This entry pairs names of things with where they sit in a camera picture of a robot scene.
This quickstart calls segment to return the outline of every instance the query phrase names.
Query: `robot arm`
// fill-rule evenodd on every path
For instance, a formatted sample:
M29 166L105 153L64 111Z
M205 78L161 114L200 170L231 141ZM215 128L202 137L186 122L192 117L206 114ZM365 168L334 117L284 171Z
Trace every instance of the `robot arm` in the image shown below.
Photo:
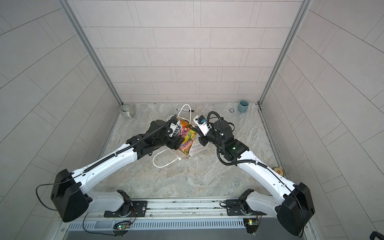
M214 114L218 121L209 122ZM195 130L200 134L202 145L208 142L217 147L219 160L225 165L237 165L259 181L271 194L266 196L246 191L240 198L240 206L245 213L260 211L276 217L292 234L298 235L314 214L311 194L303 183L295 185L278 175L242 142L234 139L228 122L217 113L210 112L208 118L196 116ZM172 136L178 124L176 115L167 122L156 120L145 134L139 134L126 141L121 147L94 163L71 173L63 170L56 175L51 200L64 222L70 222L83 213L111 211L119 216L127 215L131 210L129 196L121 190L112 193L93 192L91 189L105 177L121 167L140 159L164 145L178 149L183 141L181 136ZM220 158L220 154L229 162Z

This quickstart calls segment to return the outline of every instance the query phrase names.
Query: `colorful snack bag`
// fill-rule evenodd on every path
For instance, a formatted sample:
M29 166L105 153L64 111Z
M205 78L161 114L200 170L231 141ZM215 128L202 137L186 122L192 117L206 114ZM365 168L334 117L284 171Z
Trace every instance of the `colorful snack bag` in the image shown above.
M189 128L189 123L187 121L180 121L180 133L184 138L184 142L180 144L179 149L185 154L188 155L189 149L192 147L193 141L197 133Z

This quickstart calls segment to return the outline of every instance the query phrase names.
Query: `gray tile wall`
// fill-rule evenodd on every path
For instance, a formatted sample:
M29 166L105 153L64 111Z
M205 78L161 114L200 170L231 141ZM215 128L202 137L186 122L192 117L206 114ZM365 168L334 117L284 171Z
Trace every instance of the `gray tile wall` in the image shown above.
M125 102L258 101L300 6L68 2Z
M323 239L384 232L384 2L313 0L262 108Z
M0 236L43 237L35 188L95 161L117 111L57 1L0 1Z

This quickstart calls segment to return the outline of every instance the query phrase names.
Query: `blue ceramic cup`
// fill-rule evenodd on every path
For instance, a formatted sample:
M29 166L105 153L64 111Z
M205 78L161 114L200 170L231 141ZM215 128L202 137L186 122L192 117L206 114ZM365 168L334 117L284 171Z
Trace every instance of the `blue ceramic cup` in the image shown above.
M241 113L245 113L248 110L249 103L245 100L241 100L239 102L239 106L237 107L237 110Z

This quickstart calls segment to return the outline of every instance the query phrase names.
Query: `ventilation grille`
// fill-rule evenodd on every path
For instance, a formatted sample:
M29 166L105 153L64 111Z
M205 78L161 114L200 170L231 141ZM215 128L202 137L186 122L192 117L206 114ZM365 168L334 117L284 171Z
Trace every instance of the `ventilation grille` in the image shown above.
M191 229L191 228L241 228L244 227L243 221L238 219L207 219L207 220L196 220L196 219L180 219L180 220L142 220L134 222L131 225L131 229Z
M118 220L108 221L85 221L84 228L87 231L107 231L118 223ZM68 226L68 231L82 231L82 221L72 221ZM243 219L221 218L221 219L146 219L136 220L130 230L160 230L160 229L212 229L212 228L245 228Z

